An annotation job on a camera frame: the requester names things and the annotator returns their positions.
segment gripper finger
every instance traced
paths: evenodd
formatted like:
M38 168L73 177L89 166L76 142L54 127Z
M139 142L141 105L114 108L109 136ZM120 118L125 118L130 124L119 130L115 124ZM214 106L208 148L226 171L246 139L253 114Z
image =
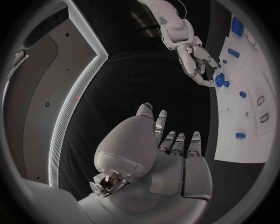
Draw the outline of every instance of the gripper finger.
M175 144L172 147L170 155L183 155L185 146L185 135L180 133L175 141Z
M201 137L198 131L195 131L189 144L188 157L201 156Z
M163 140L162 144L159 146L159 150L162 152L165 152L167 154L170 154L171 147L173 145L174 139L176 136L175 131L171 131L167 137Z
M163 134L165 122L166 122L167 112L165 110L161 111L156 123L155 123L155 137L159 143L161 142L161 137Z
M152 109L153 109L152 105L149 102L146 102L139 107L138 111L136 112L136 116L143 115L143 116L148 116L151 119L154 119Z

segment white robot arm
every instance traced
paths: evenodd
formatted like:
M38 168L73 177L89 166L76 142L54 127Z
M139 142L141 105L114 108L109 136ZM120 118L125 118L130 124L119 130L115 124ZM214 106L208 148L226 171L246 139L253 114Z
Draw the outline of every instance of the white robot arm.
M138 1L145 4L153 13L161 27L161 38L165 46L169 50L177 50L184 72L199 85L216 87L214 81L204 80L201 75L205 72L205 62L219 75L218 64L202 47L202 42L195 36L190 22L181 19L177 9L165 0Z

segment cable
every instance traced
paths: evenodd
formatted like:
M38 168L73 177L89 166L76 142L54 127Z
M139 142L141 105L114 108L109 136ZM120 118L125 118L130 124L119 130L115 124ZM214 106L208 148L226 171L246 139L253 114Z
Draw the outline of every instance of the cable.
M178 2L180 2L184 6L184 8L185 8L185 17L184 17L184 19L186 19L186 17L187 17L187 9L186 9L184 3L182 3L180 0L178 0Z

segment rectangular slot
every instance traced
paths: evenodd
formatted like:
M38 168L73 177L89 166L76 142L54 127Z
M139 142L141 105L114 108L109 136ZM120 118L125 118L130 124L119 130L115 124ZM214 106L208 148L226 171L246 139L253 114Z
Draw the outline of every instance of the rectangular slot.
M264 96L260 96L260 97L258 98L258 101L257 101L258 106L260 106L264 101L265 101Z
M261 123L264 123L265 121L267 121L269 119L269 115L268 115L268 113L266 113L264 116L262 116L261 118L260 118L260 122Z

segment robotic arm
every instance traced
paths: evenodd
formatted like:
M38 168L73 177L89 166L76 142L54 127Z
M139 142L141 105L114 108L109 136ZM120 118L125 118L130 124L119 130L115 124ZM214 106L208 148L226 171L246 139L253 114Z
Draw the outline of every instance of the robotic arm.
M165 46L169 50L177 50L184 72L199 85L216 87L214 81L204 80L201 75L205 72L205 62L219 75L218 64L202 47L202 42L195 36L190 22L181 19L174 6L165 0L138 1L145 4L153 13L161 27L161 39Z

